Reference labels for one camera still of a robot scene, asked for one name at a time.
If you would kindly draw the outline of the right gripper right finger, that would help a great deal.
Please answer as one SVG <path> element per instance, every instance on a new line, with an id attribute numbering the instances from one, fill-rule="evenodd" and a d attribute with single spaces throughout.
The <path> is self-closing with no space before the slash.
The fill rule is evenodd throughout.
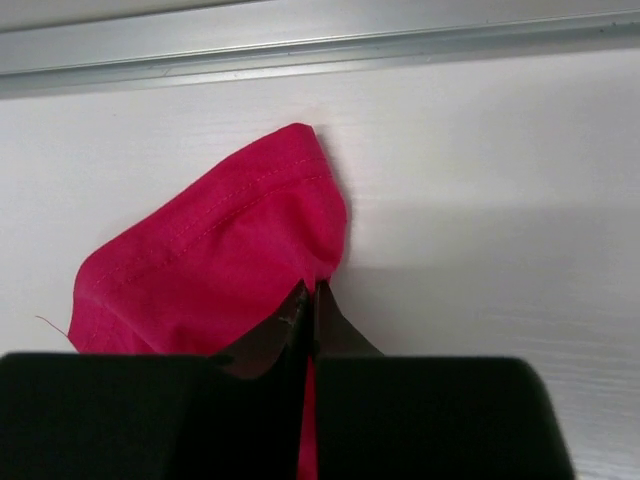
<path id="1" fill-rule="evenodd" d="M 322 479 L 571 479 L 549 393 L 514 357 L 390 356 L 314 299 Z"/>

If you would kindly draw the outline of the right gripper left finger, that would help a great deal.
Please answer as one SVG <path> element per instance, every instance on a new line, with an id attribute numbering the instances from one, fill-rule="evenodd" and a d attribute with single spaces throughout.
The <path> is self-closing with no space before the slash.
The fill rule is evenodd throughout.
<path id="1" fill-rule="evenodd" d="M 309 353 L 296 285 L 212 356 L 14 353 L 1 361 L 5 479 L 292 479 Z"/>

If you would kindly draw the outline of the red t-shirt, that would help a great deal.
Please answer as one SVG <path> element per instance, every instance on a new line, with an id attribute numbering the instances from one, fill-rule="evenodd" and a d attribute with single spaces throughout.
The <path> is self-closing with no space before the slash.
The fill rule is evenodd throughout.
<path id="1" fill-rule="evenodd" d="M 312 127 L 226 158 L 81 265 L 70 354 L 212 356 L 339 265 L 347 212 Z M 297 474 L 318 475 L 307 357 Z"/>

